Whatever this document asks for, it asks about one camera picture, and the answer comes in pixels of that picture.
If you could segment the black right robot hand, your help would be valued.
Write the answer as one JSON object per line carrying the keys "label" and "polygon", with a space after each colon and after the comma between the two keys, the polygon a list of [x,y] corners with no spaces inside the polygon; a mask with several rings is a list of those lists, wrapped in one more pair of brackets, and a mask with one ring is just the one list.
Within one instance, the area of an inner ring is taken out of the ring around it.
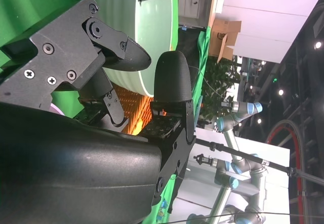
{"label": "black right robot hand", "polygon": [[161,54],[152,119],[137,135],[105,69],[149,54],[81,0],[2,46],[1,223],[140,223],[195,143],[188,64]]}

